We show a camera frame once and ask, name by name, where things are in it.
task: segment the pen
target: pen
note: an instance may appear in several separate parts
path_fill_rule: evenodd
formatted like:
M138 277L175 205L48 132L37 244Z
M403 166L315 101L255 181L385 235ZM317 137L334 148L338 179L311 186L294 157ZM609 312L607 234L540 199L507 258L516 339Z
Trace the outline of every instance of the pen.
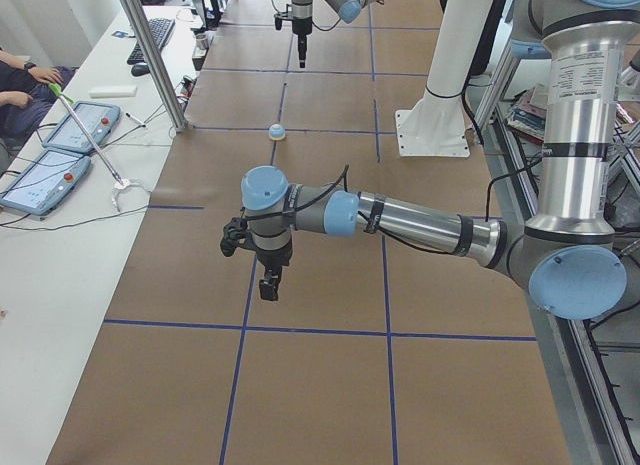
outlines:
M147 124L144 123L142 120L140 120L139 118L134 117L133 115L131 115L129 112L126 112L125 115L127 117L129 117L131 120L133 120L134 122L136 122L138 125L140 125L141 127L147 128Z

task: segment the person's hand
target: person's hand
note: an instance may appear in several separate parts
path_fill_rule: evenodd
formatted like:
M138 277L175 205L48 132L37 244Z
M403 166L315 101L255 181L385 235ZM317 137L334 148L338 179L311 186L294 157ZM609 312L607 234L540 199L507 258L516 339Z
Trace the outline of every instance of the person's hand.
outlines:
M33 100L31 95L24 92L2 92L2 95L3 101L8 105L14 105L22 109L27 108L31 100Z
M40 83L57 83L62 85L62 75L60 75L60 72L55 68L32 67L28 71L31 76Z

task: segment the blue tablet device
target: blue tablet device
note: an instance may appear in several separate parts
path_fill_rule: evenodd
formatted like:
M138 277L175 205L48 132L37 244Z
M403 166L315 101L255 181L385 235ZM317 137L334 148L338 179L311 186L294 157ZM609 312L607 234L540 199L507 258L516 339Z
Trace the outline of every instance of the blue tablet device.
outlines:
M46 215L73 190L90 164L86 155L45 150L0 193L0 205L32 215Z
M73 110L98 145L102 145L120 119L120 107L108 103L78 101L73 104ZM82 154L93 151L91 143L69 114L45 138L42 146Z

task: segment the person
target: person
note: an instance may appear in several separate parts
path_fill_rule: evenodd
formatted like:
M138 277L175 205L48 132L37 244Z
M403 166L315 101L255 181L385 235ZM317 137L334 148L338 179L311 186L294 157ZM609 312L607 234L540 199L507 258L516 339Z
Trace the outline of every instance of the person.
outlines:
M38 67L0 49L0 130L5 137L26 139L36 131L56 101L48 85L64 88L75 70Z

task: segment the white stand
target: white stand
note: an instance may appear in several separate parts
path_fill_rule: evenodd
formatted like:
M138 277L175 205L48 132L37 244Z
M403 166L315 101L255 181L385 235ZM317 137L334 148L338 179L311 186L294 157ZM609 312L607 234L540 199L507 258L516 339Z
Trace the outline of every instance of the white stand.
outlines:
M447 0L424 96L396 112L400 155L468 157L460 92L493 0Z

